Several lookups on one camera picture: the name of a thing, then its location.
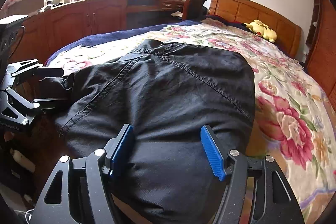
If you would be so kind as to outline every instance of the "wooden chair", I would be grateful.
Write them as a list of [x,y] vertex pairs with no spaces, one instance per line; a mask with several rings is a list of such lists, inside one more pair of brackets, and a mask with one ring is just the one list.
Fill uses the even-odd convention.
[[185,0],[182,20],[192,20],[200,16],[206,0]]

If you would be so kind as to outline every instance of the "wooden cabinet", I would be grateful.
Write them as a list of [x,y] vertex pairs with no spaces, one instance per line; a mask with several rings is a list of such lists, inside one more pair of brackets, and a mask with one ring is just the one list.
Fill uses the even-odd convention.
[[54,52],[88,35],[172,23],[170,13],[183,4],[180,0],[82,0],[55,7],[24,22],[25,35],[10,62],[44,63]]
[[89,4],[91,34],[126,29],[127,0],[94,0]]
[[41,14],[36,15],[33,20],[28,19],[23,25],[25,34],[10,62],[15,63],[30,59],[38,59],[40,62],[45,62],[45,56],[52,54],[52,52],[47,42],[44,16]]
[[51,52],[91,34],[89,4],[86,1],[44,12]]
[[329,0],[322,0],[318,36],[310,50],[307,70],[322,87],[336,109],[336,10]]

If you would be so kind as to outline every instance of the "pikachu plush toy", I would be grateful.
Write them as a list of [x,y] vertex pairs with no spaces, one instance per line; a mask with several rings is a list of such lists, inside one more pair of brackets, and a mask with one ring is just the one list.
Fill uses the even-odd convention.
[[274,43],[275,40],[278,38],[277,33],[270,29],[267,25],[262,23],[260,20],[256,19],[250,24],[245,23],[245,25],[257,36],[263,37],[271,43]]

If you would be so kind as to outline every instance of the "paper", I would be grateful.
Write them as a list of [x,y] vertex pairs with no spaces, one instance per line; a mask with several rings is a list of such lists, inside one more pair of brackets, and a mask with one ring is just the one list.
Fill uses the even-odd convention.
[[181,12],[177,11],[177,12],[172,13],[171,15],[174,16],[174,17],[182,17],[183,14]]

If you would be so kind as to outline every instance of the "black fabric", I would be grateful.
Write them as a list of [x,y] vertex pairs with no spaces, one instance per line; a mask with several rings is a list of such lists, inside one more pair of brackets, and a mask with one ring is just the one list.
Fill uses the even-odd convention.
[[222,18],[218,15],[207,15],[206,18],[211,18],[211,19],[217,20],[217,21],[225,24],[228,27],[236,27],[236,28],[242,29],[243,31],[253,33],[248,27],[246,27],[245,23],[241,23],[241,22],[237,22],[237,21],[230,22],[230,21],[227,21],[226,19],[224,19],[224,18]]
[[111,190],[152,223],[207,223],[224,184],[200,142],[209,124],[223,146],[245,152],[255,111],[254,74],[236,52],[146,40],[125,56],[65,79],[41,82],[46,97],[67,96],[56,119],[78,156],[134,126],[136,146]]

